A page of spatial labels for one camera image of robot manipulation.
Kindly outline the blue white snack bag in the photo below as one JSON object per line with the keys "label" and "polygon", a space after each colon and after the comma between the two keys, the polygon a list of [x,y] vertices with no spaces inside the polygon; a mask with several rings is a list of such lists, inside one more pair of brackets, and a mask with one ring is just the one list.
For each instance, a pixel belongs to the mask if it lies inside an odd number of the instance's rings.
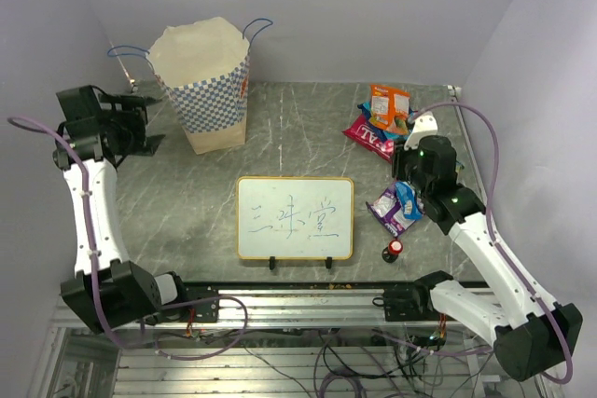
{"label": "blue white snack bag", "polygon": [[398,181],[395,183],[396,198],[400,203],[404,216],[412,221],[418,221],[423,218],[423,212],[419,207],[416,192],[412,186],[406,182]]}

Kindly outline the orange Fox's fruits candy bag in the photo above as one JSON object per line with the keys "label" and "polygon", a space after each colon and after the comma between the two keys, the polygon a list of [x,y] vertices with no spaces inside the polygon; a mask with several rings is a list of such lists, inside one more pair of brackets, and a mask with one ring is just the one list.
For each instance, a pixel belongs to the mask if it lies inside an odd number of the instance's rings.
{"label": "orange Fox's fruits candy bag", "polygon": [[371,122],[383,130],[395,130],[410,115],[410,95],[401,89],[370,86]]}

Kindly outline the pink snack bag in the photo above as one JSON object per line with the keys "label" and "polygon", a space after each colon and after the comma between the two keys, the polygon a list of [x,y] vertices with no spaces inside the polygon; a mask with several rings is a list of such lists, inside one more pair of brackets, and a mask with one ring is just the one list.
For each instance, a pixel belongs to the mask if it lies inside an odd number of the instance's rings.
{"label": "pink snack bag", "polygon": [[392,161],[395,142],[403,139],[401,135],[373,127],[363,114],[342,134],[387,162]]}

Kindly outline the blue checkered paper bag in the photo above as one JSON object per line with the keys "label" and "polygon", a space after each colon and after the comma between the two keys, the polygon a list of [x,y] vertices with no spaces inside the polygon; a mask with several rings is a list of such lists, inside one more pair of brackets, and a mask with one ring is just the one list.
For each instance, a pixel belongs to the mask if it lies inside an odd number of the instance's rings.
{"label": "blue checkered paper bag", "polygon": [[148,49],[119,45],[107,55],[146,62],[194,153],[201,155],[245,144],[251,49],[272,25],[257,18],[238,29],[214,17],[168,26]]}

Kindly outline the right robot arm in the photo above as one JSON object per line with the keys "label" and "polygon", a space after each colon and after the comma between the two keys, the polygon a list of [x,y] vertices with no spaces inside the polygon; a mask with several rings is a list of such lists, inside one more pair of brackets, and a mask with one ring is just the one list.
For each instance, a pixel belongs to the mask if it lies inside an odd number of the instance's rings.
{"label": "right robot arm", "polygon": [[442,313],[460,322],[493,348],[502,369],[519,382],[570,365],[583,323],[580,310],[559,303],[490,228],[488,208],[457,180],[450,140],[425,136],[416,145],[398,144],[392,169],[398,181],[413,186],[426,216],[464,251],[497,300],[492,304],[437,271],[415,282],[412,311],[425,320]]}

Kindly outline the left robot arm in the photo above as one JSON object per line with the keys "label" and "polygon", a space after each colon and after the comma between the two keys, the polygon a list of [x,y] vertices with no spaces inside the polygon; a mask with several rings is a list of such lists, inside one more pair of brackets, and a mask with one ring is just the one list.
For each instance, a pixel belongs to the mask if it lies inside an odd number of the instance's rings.
{"label": "left robot arm", "polygon": [[67,183],[76,222],[75,277],[61,285],[64,303],[95,334],[141,321],[179,321],[190,298],[173,272],[154,276],[128,255],[117,210],[119,165],[152,157],[163,137],[149,136],[151,97],[109,94],[86,85],[58,92],[64,120],[53,160]]}

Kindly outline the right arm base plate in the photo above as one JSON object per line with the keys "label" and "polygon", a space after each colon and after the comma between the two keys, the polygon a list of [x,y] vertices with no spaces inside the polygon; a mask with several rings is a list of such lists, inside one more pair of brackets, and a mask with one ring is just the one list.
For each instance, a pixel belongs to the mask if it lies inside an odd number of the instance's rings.
{"label": "right arm base plate", "polygon": [[430,292],[415,283],[394,283],[372,299],[388,323],[438,321],[440,313],[432,306]]}

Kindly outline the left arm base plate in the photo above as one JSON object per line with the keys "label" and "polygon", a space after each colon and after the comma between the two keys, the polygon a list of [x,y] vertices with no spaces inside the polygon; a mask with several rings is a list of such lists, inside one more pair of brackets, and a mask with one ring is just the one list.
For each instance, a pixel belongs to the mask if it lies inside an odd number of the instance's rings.
{"label": "left arm base plate", "polygon": [[[212,285],[188,283],[185,292],[178,302],[197,301],[218,296],[218,290]],[[201,302],[192,306],[162,310],[157,314],[147,316],[144,323],[155,326],[163,323],[216,323],[219,313],[219,300]]]}

